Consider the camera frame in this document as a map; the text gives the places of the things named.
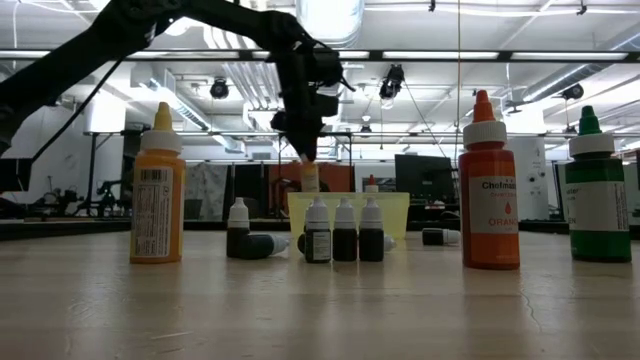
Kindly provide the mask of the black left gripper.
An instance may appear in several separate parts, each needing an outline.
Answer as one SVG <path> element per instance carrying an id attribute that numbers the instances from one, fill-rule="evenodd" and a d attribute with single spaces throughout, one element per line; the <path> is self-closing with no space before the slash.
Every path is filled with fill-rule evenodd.
<path id="1" fill-rule="evenodd" d="M 323 118 L 337 114 L 339 100 L 318 93 L 323 86 L 314 82 L 313 49 L 272 53 L 270 61 L 276 65 L 284 106 L 271 120 L 271 128 L 288 131 L 287 139 L 300 159 L 315 161 Z"/>

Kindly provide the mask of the large yellow food colouring bottle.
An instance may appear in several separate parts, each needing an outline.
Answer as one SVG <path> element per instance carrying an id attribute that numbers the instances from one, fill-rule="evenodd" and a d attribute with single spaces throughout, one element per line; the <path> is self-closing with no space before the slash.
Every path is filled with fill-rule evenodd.
<path id="1" fill-rule="evenodd" d="M 320 181 L 317 164 L 309 160 L 306 155 L 301 155 L 300 158 L 301 191 L 318 193 L 320 191 Z"/>
<path id="2" fill-rule="evenodd" d="M 182 259 L 186 162 L 172 128 L 170 106 L 161 102 L 153 126 L 141 136 L 133 169 L 129 260 L 138 264 Z"/>

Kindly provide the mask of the yellow translucent plastic bin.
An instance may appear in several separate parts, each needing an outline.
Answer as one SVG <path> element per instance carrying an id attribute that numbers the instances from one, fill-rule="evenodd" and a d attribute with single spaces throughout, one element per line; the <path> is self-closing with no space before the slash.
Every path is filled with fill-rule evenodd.
<path id="1" fill-rule="evenodd" d="M 290 230 L 293 237 L 298 237 L 306 224 L 306 209 L 314 198 L 319 196 L 328 211 L 329 228 L 334 228 L 336 208 L 342 198 L 347 198 L 354 208 L 356 226 L 359 226 L 361 210 L 369 197 L 376 200 L 381 209 L 384 232 L 394 240 L 403 241 L 406 235 L 409 209 L 408 193 L 303 193 L 289 192 L 287 194 Z"/>

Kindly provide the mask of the large orange food colouring bottle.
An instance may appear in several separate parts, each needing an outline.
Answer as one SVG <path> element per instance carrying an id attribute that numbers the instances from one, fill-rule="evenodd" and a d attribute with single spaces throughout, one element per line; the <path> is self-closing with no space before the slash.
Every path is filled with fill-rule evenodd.
<path id="1" fill-rule="evenodd" d="M 473 119 L 463 128 L 458 158 L 463 265 L 520 267 L 515 158 L 506 125 L 494 117 L 488 93 L 476 94 Z"/>

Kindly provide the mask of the large green food colouring bottle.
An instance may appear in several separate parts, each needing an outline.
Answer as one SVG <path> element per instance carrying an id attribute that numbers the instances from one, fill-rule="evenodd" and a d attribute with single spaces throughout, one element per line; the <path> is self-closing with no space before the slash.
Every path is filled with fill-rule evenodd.
<path id="1" fill-rule="evenodd" d="M 566 219 L 572 258 L 628 263 L 632 260 L 623 163 L 614 138 L 600 128 L 592 106 L 581 109 L 572 161 L 565 165 Z"/>

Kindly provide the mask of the orange partition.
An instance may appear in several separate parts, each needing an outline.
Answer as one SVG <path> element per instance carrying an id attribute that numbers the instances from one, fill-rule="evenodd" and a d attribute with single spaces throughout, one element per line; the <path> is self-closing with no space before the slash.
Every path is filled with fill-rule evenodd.
<path id="1" fill-rule="evenodd" d="M 317 165 L 321 192 L 351 192 L 353 190 L 353 168 L 348 165 L 320 163 Z M 287 217 L 288 193 L 301 192 L 300 163 L 290 162 L 268 167 L 269 214 Z"/>

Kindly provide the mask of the small labelled dropper bottle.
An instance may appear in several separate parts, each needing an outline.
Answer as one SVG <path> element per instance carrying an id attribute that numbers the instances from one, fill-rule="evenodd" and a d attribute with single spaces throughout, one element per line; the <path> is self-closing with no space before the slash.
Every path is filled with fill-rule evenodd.
<path id="1" fill-rule="evenodd" d="M 305 225 L 305 260 L 329 263 L 332 258 L 331 230 L 328 208 L 320 196 L 315 196 L 307 209 Z"/>

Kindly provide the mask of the grey patterned curtain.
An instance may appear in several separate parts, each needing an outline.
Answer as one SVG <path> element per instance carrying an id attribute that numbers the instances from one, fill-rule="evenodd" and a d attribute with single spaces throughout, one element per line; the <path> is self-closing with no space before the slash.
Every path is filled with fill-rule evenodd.
<path id="1" fill-rule="evenodd" d="M 186 218 L 221 221 L 224 212 L 227 165 L 191 164 L 186 172 Z"/>

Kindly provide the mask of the large black monitor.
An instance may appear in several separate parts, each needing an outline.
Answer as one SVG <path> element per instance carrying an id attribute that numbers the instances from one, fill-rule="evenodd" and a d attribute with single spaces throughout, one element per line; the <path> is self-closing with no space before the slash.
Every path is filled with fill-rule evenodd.
<path id="1" fill-rule="evenodd" d="M 449 158 L 396 155 L 396 191 L 406 192 L 412 200 L 453 203 L 455 189 Z"/>

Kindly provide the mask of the white round column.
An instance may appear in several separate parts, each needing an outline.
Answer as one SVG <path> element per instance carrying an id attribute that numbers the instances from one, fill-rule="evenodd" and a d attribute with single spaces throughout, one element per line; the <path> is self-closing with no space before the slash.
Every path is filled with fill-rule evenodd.
<path id="1" fill-rule="evenodd" d="M 518 190 L 518 216 L 524 220 L 547 220 L 548 187 L 544 140 L 523 137 L 513 140 Z"/>

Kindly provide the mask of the black rig bar with lights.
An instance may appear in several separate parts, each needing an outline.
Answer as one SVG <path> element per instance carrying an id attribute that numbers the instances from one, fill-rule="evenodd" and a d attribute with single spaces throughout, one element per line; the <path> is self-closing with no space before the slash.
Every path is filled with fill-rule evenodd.
<path id="1" fill-rule="evenodd" d="M 437 51 L 339 50 L 342 61 L 361 62 L 471 62 L 471 63 L 577 63 L 640 64 L 640 51 Z M 262 50 L 145 50 L 128 61 L 263 61 Z"/>

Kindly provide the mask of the small black monitor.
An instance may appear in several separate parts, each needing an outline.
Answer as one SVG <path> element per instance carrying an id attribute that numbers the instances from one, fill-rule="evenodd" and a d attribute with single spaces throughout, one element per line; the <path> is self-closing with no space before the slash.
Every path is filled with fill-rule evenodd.
<path id="1" fill-rule="evenodd" d="M 31 158 L 0 159 L 0 193 L 26 192 L 32 172 Z"/>

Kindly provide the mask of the silver round ceiling duct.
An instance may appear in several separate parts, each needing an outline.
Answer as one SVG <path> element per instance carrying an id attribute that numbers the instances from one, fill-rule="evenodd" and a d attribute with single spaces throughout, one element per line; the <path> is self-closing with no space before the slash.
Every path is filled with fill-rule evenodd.
<path id="1" fill-rule="evenodd" d="M 358 39 L 365 0 L 295 0 L 298 22 L 315 39 L 348 48 Z"/>

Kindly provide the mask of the distant black workstation frame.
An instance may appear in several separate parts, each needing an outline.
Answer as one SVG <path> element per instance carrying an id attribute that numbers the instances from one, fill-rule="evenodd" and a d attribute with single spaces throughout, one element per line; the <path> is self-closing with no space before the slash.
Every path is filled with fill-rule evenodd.
<path id="1" fill-rule="evenodd" d="M 87 194 L 79 206 L 89 217 L 129 217 L 134 157 L 149 127 L 118 132 L 85 132 L 90 137 Z"/>

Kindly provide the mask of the black aluminium table frame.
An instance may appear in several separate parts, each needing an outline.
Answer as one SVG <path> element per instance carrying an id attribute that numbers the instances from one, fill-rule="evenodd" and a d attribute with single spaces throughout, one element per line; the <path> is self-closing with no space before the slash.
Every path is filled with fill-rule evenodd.
<path id="1" fill-rule="evenodd" d="M 45 221 L 45 222 L 22 222 L 22 221 L 2 221 L 0 222 L 0 241 L 48 238 L 58 236 L 73 236 L 85 234 L 128 232 L 131 230 L 130 220 L 95 220 L 80 219 L 81 221 Z M 293 230 L 288 221 L 265 220 L 252 221 L 250 229 L 262 232 L 284 232 L 291 231 L 298 234 L 302 227 L 300 224 L 293 225 Z M 183 223 L 185 231 L 224 231 L 226 222 L 214 221 L 187 221 Z M 420 232 L 424 228 L 442 228 L 459 230 L 460 220 L 448 219 L 441 221 L 413 221 L 401 222 L 398 224 L 385 224 L 384 231 L 396 240 L 401 240 L 408 232 Z M 519 230 L 522 232 L 568 234 L 569 226 L 565 222 L 559 221 L 521 221 Z M 631 239 L 640 241 L 640 225 L 630 225 Z"/>

